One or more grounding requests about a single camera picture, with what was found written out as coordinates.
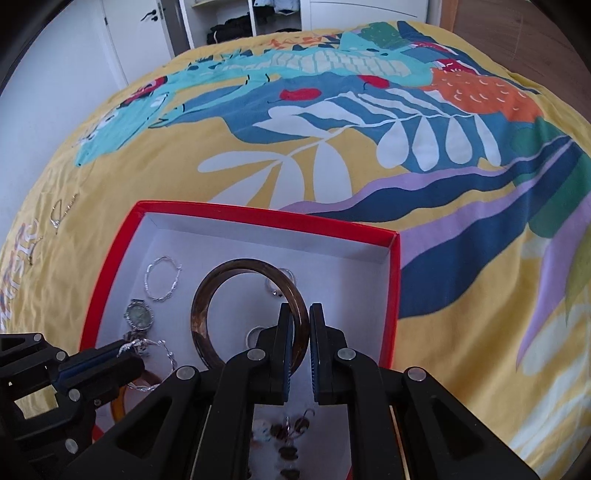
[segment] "folded clothes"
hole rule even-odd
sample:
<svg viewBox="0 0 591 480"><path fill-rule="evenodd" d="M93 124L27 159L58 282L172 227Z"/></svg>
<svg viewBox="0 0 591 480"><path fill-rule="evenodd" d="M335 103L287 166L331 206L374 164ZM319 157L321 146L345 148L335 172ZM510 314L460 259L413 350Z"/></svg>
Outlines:
<svg viewBox="0 0 591 480"><path fill-rule="evenodd" d="M273 7L276 14L290 15L300 10L300 0L255 0L255 7Z"/></svg>

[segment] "bangle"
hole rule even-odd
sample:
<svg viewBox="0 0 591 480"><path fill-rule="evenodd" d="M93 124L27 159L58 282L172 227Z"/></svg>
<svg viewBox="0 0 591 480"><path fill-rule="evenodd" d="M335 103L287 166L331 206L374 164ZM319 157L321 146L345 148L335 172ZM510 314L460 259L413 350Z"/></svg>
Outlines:
<svg viewBox="0 0 591 480"><path fill-rule="evenodd" d="M239 258L230 260L211 270L195 292L191 307L191 332L197 353L206 367L223 368L225 362L219 357L207 331L207 311L213 295L229 278L241 273L256 272L269 278L285 296L294 318L294 339L291 349L291 373L302 363L310 340L310 319L304 299L293 282L279 269L262 260Z"/></svg>

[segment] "closet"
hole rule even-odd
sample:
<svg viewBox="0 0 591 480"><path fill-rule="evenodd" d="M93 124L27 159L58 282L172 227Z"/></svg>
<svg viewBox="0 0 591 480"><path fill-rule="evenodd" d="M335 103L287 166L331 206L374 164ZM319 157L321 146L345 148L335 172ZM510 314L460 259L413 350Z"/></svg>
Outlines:
<svg viewBox="0 0 591 480"><path fill-rule="evenodd" d="M273 7L257 8L252 0L180 0L185 28L192 48L221 43L228 38L212 38L212 27L241 18L242 36L274 33L286 28L353 28L378 21L427 21L429 0L256 0ZM289 15L276 13L282 7L295 10Z"/></svg>
<svg viewBox="0 0 591 480"><path fill-rule="evenodd" d="M272 0L261 0L261 3ZM289 14L275 13L283 6L293 6L298 10ZM301 30L301 15L299 1L278 0L275 8L272 5L255 7L252 0L181 0L184 7L185 28L191 47L201 47L211 43L221 43L228 40L232 31L222 29L213 35L212 27L223 25L231 19L236 28L242 29L241 36L257 36L274 33L286 28Z"/></svg>

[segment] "open box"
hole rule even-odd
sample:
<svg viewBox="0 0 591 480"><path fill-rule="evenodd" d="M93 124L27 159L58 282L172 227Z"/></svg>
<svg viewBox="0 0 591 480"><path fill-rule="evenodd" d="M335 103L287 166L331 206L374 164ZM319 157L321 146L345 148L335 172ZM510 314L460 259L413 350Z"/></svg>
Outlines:
<svg viewBox="0 0 591 480"><path fill-rule="evenodd" d="M182 265L178 286L164 302L148 300L144 273L167 255ZM202 279L219 264L256 258L294 275L304 302L321 303L326 324L342 330L348 345L380 366L390 367L400 294L400 239L396 232L357 223L296 213L205 203L139 202L121 226L100 272L89 304L80 349L120 339L132 299L145 300L154 312L152 340L164 339L179 366L206 369L190 331L193 297ZM174 269L162 263L150 275L150 289L166 292ZM277 324L281 299L265 288L265 277L241 274L214 295L208 314L213 347L222 360L246 350L247 333ZM170 372L162 349L151 348L147 370L165 378ZM128 409L143 395L128 392ZM311 386L310 354L291 377L284 406L257 406L255 419L270 423L315 412L310 429L295 441L302 476L344 480L350 468L346 406L319 407ZM113 425L109 406L97 411L100 434ZM275 480L282 468L275 440L251 448L253 478Z"/></svg>

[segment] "white door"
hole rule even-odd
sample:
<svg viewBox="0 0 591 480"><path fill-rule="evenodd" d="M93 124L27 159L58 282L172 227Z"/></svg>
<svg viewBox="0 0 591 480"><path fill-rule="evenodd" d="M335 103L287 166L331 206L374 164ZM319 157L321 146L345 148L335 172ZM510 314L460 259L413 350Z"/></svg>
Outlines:
<svg viewBox="0 0 591 480"><path fill-rule="evenodd" d="M157 0L102 0L105 23L128 83L171 60L170 39Z"/></svg>

